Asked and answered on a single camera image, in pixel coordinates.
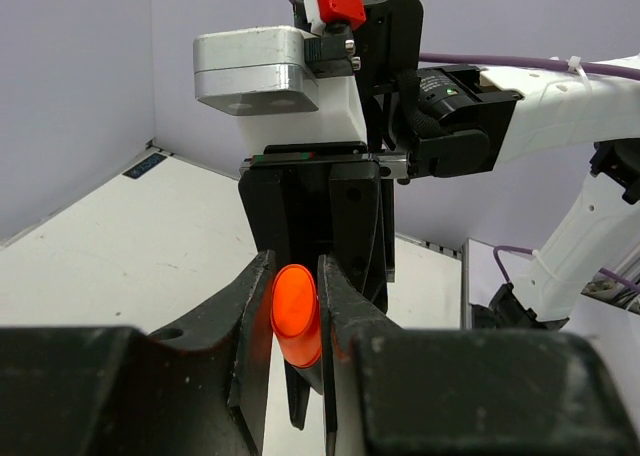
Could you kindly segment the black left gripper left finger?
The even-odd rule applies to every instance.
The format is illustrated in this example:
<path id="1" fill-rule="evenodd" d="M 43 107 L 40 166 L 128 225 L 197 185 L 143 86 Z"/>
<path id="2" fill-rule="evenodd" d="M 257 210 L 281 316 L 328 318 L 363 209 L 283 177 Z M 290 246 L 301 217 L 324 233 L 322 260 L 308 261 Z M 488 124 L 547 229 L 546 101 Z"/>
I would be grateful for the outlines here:
<path id="1" fill-rule="evenodd" d="M 114 416 L 117 455 L 259 455 L 275 255 L 148 336 L 131 338 Z"/>

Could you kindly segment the orange translucent cap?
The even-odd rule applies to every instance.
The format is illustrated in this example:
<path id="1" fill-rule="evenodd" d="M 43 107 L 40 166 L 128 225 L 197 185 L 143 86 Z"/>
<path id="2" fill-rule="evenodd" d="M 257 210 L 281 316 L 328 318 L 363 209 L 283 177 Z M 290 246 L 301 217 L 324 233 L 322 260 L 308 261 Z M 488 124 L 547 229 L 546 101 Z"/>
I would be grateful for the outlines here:
<path id="1" fill-rule="evenodd" d="M 315 281 L 305 266 L 290 264 L 277 274 L 271 326 L 289 364 L 309 368 L 318 361 L 322 349 L 319 301 Z"/>

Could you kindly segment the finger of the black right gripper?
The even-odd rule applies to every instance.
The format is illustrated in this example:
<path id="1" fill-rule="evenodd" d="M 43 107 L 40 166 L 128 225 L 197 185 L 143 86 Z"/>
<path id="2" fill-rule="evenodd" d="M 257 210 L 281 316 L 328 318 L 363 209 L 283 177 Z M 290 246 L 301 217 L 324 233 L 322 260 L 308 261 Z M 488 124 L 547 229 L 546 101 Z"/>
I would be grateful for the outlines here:
<path id="1" fill-rule="evenodd" d="M 248 169 L 239 193 L 257 250 L 273 252 L 281 270 L 292 262 L 290 174 L 280 168 Z"/>

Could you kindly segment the black highlighter orange cap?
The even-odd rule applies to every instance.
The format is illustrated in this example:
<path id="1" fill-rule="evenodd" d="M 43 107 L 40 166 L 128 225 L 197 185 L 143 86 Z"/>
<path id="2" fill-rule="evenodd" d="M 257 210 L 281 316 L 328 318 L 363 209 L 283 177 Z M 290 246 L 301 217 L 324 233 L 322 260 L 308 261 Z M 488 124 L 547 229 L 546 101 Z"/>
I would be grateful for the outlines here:
<path id="1" fill-rule="evenodd" d="M 323 395 L 322 354 L 308 367 L 298 367 L 284 361 L 287 404 L 291 425 L 302 431 L 311 391 Z"/>

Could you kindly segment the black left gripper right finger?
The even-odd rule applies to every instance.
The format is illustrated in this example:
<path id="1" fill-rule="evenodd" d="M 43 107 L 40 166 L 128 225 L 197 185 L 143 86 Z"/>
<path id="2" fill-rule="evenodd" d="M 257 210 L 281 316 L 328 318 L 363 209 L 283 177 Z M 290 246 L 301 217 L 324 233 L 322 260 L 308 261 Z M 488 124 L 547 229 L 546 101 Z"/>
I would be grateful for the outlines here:
<path id="1" fill-rule="evenodd" d="M 406 339 L 414 331 L 405 329 L 361 295 L 348 281 L 337 259 L 318 259 L 318 289 L 322 336 L 324 384 L 325 453 L 327 455 L 413 455 L 415 443 L 396 430 L 383 437 L 369 430 L 368 411 L 362 388 L 371 356 L 361 356 L 374 339 Z"/>

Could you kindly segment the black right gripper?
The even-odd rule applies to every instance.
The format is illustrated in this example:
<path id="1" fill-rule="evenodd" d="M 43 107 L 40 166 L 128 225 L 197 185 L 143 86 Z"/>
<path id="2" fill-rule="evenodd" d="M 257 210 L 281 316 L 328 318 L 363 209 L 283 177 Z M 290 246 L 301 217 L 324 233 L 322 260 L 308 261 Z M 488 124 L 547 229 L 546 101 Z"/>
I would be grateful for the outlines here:
<path id="1" fill-rule="evenodd" d="M 288 0 L 295 13 L 291 0 Z M 388 311 L 388 282 L 395 275 L 392 184 L 381 177 L 379 155 L 394 98 L 407 99 L 420 49 L 419 0 L 363 0 L 366 20 L 356 30 L 361 68 L 355 78 L 366 123 L 363 147 L 268 148 L 248 152 L 248 169 L 280 168 L 291 181 L 329 181 L 333 249 L 351 285 L 380 311 Z"/>

